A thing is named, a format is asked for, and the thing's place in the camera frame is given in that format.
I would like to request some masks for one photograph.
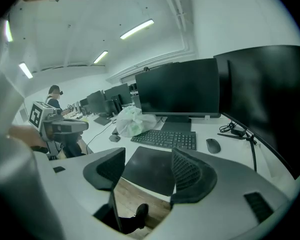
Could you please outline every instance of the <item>computer mouse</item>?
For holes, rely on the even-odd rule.
[[[112,134],[110,137],[109,137],[109,140],[111,141],[111,142],[118,142],[118,141],[120,141],[120,137],[118,136],[118,135],[115,135],[115,134]]]
[[[211,154],[217,154],[221,151],[219,142],[216,141],[214,138],[206,139],[206,145]]]

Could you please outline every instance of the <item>monitor stand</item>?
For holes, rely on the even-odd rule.
[[[165,132],[190,132],[191,119],[187,115],[168,116],[161,128]]]

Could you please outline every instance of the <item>mouse pad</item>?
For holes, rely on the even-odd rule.
[[[126,164],[122,177],[147,190],[169,197],[175,188],[171,165],[171,152],[139,146]]]

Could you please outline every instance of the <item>sleeve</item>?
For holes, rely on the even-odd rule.
[[[49,101],[48,101],[48,104],[52,107],[55,107],[56,109],[61,109],[60,105],[59,105],[59,101],[57,101],[55,98],[51,98]]]

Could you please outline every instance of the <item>keyboard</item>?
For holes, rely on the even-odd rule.
[[[166,149],[181,148],[197,150],[197,138],[195,131],[176,132],[149,130],[132,137],[131,141]]]

